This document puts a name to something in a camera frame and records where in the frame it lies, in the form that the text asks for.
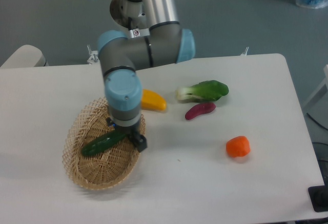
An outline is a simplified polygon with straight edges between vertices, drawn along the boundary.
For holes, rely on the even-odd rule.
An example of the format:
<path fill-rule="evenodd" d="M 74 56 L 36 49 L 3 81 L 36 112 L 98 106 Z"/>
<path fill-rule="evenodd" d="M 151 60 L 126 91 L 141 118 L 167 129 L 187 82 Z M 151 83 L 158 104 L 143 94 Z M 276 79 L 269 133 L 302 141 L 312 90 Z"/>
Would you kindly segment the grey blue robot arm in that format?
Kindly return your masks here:
<path fill-rule="evenodd" d="M 137 70 L 191 60 L 195 41 L 188 29 L 180 26 L 174 0 L 124 0 L 140 4 L 140 15 L 148 35 L 110 30 L 97 43 L 98 58 L 108 101 L 108 125 L 126 134 L 138 151 L 147 147 L 141 134 L 142 86 Z"/>

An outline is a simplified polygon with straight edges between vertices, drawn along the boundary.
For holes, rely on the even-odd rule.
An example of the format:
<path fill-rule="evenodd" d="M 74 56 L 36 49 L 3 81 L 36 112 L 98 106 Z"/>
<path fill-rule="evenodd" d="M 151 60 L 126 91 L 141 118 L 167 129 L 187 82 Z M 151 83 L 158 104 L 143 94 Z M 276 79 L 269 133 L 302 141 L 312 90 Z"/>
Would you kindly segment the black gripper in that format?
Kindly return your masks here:
<path fill-rule="evenodd" d="M 140 116 L 131 120 L 119 120 L 107 117 L 106 122 L 109 127 L 113 127 L 120 133 L 128 135 L 129 141 L 138 152 L 142 152 L 148 147 L 147 139 L 140 133 Z"/>

